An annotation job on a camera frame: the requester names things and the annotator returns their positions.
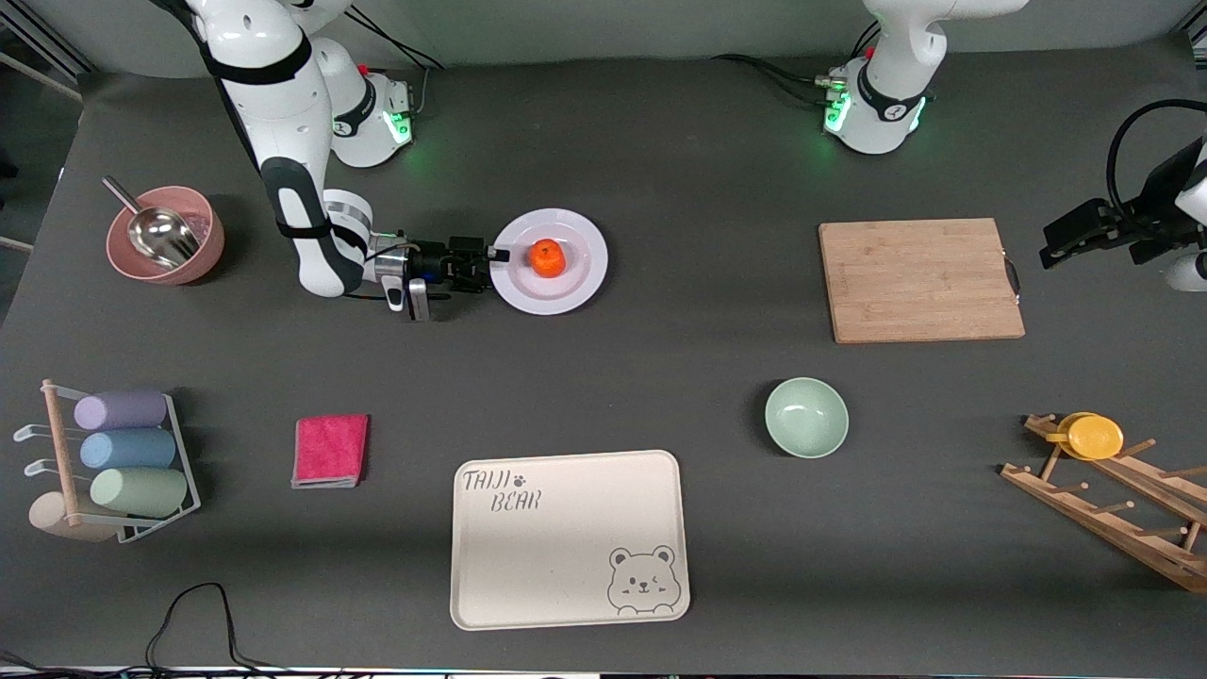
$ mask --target pink cloth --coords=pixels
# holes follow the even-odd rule
[[[326,415],[298,421],[293,488],[352,488],[365,464],[367,415]]]

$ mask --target green indicator light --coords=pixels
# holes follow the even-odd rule
[[[851,110],[851,94],[844,92],[838,101],[834,101],[830,106],[838,109],[838,112],[826,116],[826,127],[830,131],[838,131],[842,129],[842,122],[846,121],[846,112]]]
[[[917,123],[922,118],[922,109],[925,107],[926,107],[926,96],[922,96],[922,100],[917,103],[917,110],[914,111],[914,122],[909,123],[910,131],[917,129]]]
[[[381,111],[381,119],[390,128],[390,135],[396,142],[407,144],[410,141],[410,119],[406,115]]]

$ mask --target wooden cutting board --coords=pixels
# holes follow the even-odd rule
[[[823,223],[817,232],[839,345],[1025,332],[992,218]]]

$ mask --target pink bowl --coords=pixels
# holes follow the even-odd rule
[[[197,234],[202,246],[187,262],[171,270],[164,270],[163,267],[134,248],[127,233],[134,212],[128,207],[122,207],[122,211],[113,217],[113,222],[109,224],[109,236],[105,239],[105,253],[109,254],[109,263],[113,264],[113,268],[122,275],[156,285],[183,285],[205,275],[214,268],[214,264],[218,263],[222,246],[226,245],[226,233],[222,230],[222,219],[214,213],[214,207],[210,206],[205,195],[186,186],[163,186],[139,195],[139,203],[144,206],[171,207],[189,222],[204,222],[200,226],[193,226],[193,233]]]

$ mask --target wooden rack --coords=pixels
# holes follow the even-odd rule
[[[1056,432],[1055,420],[1056,417],[1051,415],[1030,416],[1024,427],[1043,437]],[[1001,474],[1031,497],[1078,522],[1180,587],[1207,593],[1207,555],[1194,552],[1199,532],[1207,523],[1207,511],[1191,504],[1207,503],[1207,488],[1186,480],[1201,474],[1207,475],[1207,467],[1165,472],[1136,460],[1137,453],[1154,445],[1156,441],[1149,439],[1125,449],[1113,458],[1086,464],[1177,516],[1183,521],[1180,526],[1141,528],[1116,516],[1118,513],[1136,507],[1131,501],[1095,507],[1077,497],[1077,493],[1090,487],[1089,484],[1062,487],[1049,484],[1048,480],[1063,455],[1060,446],[1053,450],[1039,474],[1032,474],[1030,467],[1013,464],[1003,466]]]

